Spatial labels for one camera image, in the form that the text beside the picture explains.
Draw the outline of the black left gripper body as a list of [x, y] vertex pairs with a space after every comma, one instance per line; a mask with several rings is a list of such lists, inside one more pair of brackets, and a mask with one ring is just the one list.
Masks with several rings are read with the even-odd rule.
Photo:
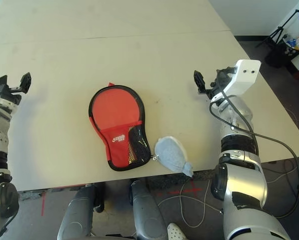
[[20, 93], [20, 87], [9, 87], [9, 91], [7, 93], [0, 94], [0, 104], [11, 106], [11, 105], [19, 105], [22, 96]]

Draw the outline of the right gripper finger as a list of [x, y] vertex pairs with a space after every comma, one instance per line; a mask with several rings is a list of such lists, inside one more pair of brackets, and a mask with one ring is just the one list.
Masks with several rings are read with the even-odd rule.
[[218, 87], [226, 87], [232, 78], [230, 74], [235, 74], [236, 68], [235, 67], [227, 67], [224, 69], [217, 69], [216, 70], [216, 79], [215, 83]]
[[197, 86], [198, 93], [206, 94], [205, 81], [203, 75], [199, 71], [194, 70], [193, 78]]

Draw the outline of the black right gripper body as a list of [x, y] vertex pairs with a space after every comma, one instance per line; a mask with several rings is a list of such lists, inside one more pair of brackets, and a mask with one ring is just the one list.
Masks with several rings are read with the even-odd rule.
[[202, 90], [203, 94], [206, 94], [209, 100], [219, 93], [219, 87], [216, 83], [210, 84], [211, 89], [206, 89], [205, 87]]

